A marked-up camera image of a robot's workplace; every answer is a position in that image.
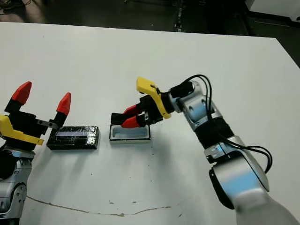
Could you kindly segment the yellow and black left gripper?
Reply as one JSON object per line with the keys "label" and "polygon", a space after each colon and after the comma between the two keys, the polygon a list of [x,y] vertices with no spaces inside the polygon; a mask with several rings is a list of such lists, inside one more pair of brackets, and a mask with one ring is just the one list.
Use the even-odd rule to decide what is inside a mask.
{"label": "yellow and black left gripper", "polygon": [[10,98],[5,112],[10,115],[0,116],[0,137],[5,140],[4,146],[32,151],[37,145],[43,145],[41,139],[48,128],[58,129],[63,124],[69,114],[71,105],[71,93],[67,92],[59,102],[56,116],[53,120],[44,121],[36,118],[35,115],[25,112],[17,112],[29,98],[32,82],[27,81],[17,88]]}

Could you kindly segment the yellow and black right gripper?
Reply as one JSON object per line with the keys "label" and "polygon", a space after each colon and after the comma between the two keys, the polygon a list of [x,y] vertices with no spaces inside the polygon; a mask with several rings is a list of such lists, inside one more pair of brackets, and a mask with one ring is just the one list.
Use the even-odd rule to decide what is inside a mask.
{"label": "yellow and black right gripper", "polygon": [[130,117],[122,123],[123,128],[145,127],[171,118],[175,109],[170,100],[170,92],[161,92],[153,81],[142,77],[137,78],[136,89],[144,96],[137,105],[130,106],[123,112],[123,115]]}

